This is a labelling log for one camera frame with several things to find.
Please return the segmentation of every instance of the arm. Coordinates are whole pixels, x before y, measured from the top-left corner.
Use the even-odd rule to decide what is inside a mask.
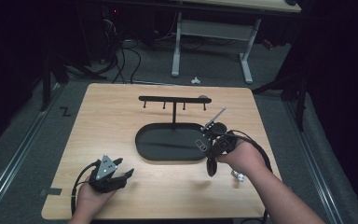
[[[249,178],[273,223],[324,223],[266,167],[252,144],[240,140],[234,151],[216,159]]]
[[[115,190],[108,193],[98,193],[89,183],[82,184],[77,194],[76,210],[69,223],[91,223],[92,219],[103,210],[103,207],[115,193]]]

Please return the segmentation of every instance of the black wire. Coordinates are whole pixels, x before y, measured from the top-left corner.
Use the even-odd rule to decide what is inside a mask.
[[[112,83],[115,83],[118,76],[121,76],[122,80],[123,80],[123,83],[126,83],[121,71],[123,70],[124,68],[124,65],[126,64],[126,56],[124,55],[124,49],[123,49],[123,44],[121,44],[120,46],[120,49],[121,49],[121,55],[123,56],[123,64],[121,65],[121,68],[118,66],[118,63],[117,63],[117,69],[118,69],[118,73],[117,75],[115,76],[115,78],[113,79]]]
[[[80,175],[77,177],[77,180],[74,184],[74,188],[72,189],[72,195],[71,195],[71,210],[72,210],[72,216],[74,215],[75,213],[75,210],[76,210],[76,188],[77,186],[80,184],[79,183],[79,180],[81,178],[81,176],[86,173],[86,171],[91,168],[92,166],[97,166],[101,161],[100,160],[97,160],[95,162],[93,162],[92,164],[88,165],[86,168],[84,168],[84,170],[82,172],[80,172]]]
[[[131,74],[131,77],[130,77],[130,84],[132,84],[133,75],[135,75],[136,70],[138,70],[139,66],[141,65],[141,55],[138,52],[136,52],[135,50],[133,50],[133,49],[128,49],[128,50],[134,52],[139,57],[138,64],[136,65],[136,68],[135,68],[135,70],[133,70],[133,72]]]

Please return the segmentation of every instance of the person's left hand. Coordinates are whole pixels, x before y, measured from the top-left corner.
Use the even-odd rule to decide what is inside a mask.
[[[72,221],[73,223],[90,223],[103,210],[104,206],[115,193],[116,190],[99,193],[88,182],[83,183],[77,194],[76,210],[70,223]]]

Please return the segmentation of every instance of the wooden tabletop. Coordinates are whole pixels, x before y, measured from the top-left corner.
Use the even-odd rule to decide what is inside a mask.
[[[186,105],[177,109],[176,122],[204,125],[223,106],[227,110],[218,122],[230,130],[250,135],[266,150],[274,174],[280,177],[269,140],[252,92],[245,88],[91,84],[85,94],[69,137],[42,216],[45,219],[71,217],[71,190],[79,173],[107,154],[111,160],[123,158],[114,176],[134,168],[127,187],[120,189],[98,216],[100,219],[262,217],[264,206],[255,188],[238,182],[228,165],[219,163],[209,177],[206,160],[148,161],[135,145],[135,135],[146,124],[172,122],[171,105],[144,103],[140,95],[199,97],[212,99],[206,105]]]
[[[281,12],[298,13],[301,11],[301,7],[298,4],[290,6],[284,0],[181,0],[181,2],[213,4],[226,7],[247,7]]]

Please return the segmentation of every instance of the human hand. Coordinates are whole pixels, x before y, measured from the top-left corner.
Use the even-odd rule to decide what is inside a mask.
[[[260,152],[249,142],[237,140],[236,148],[216,157],[219,162],[227,163],[231,168],[244,175],[249,175],[254,169],[267,168]]]
[[[95,191],[88,182],[83,183],[77,194],[76,210],[69,223],[90,223],[107,204],[116,190],[107,193]]]

